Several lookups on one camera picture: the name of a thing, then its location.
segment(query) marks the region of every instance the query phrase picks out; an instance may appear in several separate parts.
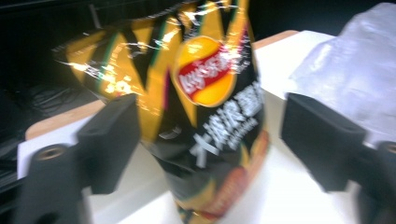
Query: clear plastic bag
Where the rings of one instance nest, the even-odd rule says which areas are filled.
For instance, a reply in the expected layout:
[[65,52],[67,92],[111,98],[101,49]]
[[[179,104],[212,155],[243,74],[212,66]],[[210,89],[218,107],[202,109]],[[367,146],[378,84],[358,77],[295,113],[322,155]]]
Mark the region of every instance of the clear plastic bag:
[[292,92],[320,100],[368,131],[366,142],[396,141],[396,5],[355,16],[316,46],[290,76]]

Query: white surface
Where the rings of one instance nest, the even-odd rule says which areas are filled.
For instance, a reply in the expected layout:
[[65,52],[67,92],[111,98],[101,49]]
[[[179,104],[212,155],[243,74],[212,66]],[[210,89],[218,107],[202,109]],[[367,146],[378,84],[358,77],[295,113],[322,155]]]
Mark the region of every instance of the white surface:
[[[300,163],[272,147],[256,180],[219,224],[356,223],[340,213],[344,206],[334,203],[337,197],[323,193]],[[120,222],[129,223],[181,224],[181,221],[167,191]]]
[[[283,81],[309,50],[329,38],[331,36],[301,32],[256,51],[262,86],[267,91],[265,109],[273,146],[256,180],[220,224],[358,223],[352,198],[356,186],[352,185],[348,192],[343,193],[322,192],[277,137],[284,104]],[[83,122],[20,144],[21,162],[33,149],[60,142],[70,143],[74,139],[72,132]],[[181,223],[172,196],[165,191],[161,168],[141,147],[126,169],[119,190],[108,196],[91,196],[90,201],[96,224]]]

